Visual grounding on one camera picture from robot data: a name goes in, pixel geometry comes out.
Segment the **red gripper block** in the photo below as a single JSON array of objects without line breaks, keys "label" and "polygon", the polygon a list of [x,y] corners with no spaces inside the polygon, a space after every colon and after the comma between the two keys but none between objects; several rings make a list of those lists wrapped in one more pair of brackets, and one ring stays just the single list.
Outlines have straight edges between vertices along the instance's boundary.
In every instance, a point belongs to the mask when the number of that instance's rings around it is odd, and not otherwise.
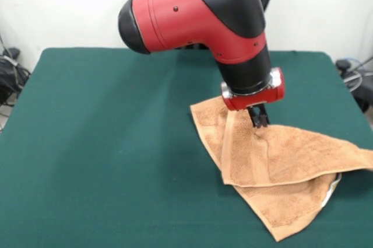
[{"label": "red gripper block", "polygon": [[252,125],[255,128],[267,127],[270,124],[264,104],[284,99],[285,91],[284,75],[279,67],[272,68],[267,87],[250,95],[236,95],[225,82],[221,83],[221,97],[227,108],[231,111],[247,108]]}]

